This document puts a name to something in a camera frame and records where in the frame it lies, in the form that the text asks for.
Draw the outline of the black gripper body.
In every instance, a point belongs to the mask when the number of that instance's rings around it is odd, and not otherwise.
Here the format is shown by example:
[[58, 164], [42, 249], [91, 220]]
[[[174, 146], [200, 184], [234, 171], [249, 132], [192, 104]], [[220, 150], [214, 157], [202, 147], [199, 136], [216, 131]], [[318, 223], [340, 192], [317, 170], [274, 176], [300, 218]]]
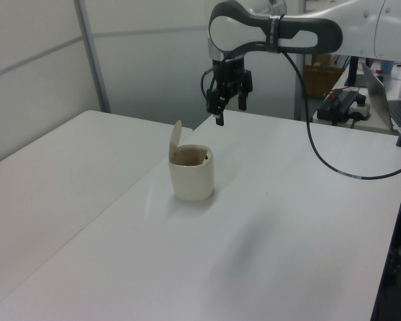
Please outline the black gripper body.
[[233, 97], [237, 95], [241, 91], [245, 74], [244, 57], [225, 62], [213, 60], [213, 66], [216, 67], [214, 76], [216, 77], [217, 90], [220, 97]]

